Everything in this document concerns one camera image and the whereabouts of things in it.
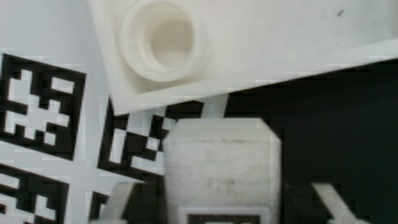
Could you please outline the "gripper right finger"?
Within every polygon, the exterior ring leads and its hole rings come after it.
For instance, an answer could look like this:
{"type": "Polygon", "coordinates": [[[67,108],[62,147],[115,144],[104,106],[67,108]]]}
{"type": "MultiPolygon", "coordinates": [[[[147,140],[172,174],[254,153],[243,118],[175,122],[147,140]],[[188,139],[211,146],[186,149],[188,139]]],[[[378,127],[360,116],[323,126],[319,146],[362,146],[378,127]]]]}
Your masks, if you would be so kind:
{"type": "Polygon", "coordinates": [[[328,183],[312,183],[312,188],[332,216],[326,224],[371,224],[355,217],[334,186],[328,183]]]}

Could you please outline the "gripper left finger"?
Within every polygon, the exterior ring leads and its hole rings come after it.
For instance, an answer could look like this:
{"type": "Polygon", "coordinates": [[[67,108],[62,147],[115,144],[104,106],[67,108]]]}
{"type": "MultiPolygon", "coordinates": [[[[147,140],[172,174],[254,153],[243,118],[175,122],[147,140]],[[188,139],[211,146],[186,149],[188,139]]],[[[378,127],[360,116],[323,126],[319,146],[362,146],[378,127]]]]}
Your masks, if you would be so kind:
{"type": "Polygon", "coordinates": [[[122,218],[122,214],[129,196],[138,185],[138,182],[119,182],[115,184],[99,218],[94,219],[87,224],[127,224],[127,220],[122,218]]]}

